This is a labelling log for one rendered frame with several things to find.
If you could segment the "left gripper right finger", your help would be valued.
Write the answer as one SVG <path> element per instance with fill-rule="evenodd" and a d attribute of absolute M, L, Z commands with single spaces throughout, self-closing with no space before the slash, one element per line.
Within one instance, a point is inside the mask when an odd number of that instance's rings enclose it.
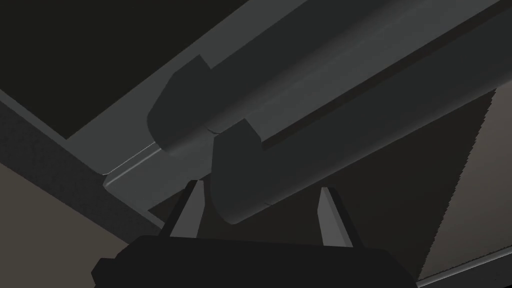
<path fill-rule="evenodd" d="M 324 246 L 363 247 L 360 235 L 335 188 L 321 188 L 317 217 Z"/>

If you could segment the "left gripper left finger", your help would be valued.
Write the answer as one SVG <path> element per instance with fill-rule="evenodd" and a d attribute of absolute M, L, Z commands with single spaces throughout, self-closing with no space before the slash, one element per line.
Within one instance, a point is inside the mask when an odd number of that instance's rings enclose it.
<path fill-rule="evenodd" d="M 165 221 L 161 237 L 196 238 L 205 209 L 204 182 L 191 180 Z"/>

